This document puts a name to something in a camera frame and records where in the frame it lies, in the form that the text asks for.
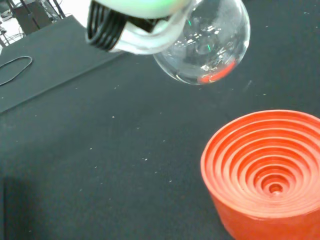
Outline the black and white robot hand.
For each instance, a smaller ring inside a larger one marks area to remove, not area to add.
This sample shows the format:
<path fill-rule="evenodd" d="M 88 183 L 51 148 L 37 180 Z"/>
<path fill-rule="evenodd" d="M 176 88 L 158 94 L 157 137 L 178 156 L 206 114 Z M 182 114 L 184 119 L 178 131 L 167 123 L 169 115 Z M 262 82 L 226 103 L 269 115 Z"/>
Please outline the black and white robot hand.
<path fill-rule="evenodd" d="M 192 0 L 85 0 L 86 41 L 106 52 L 160 53 L 179 38 Z"/>

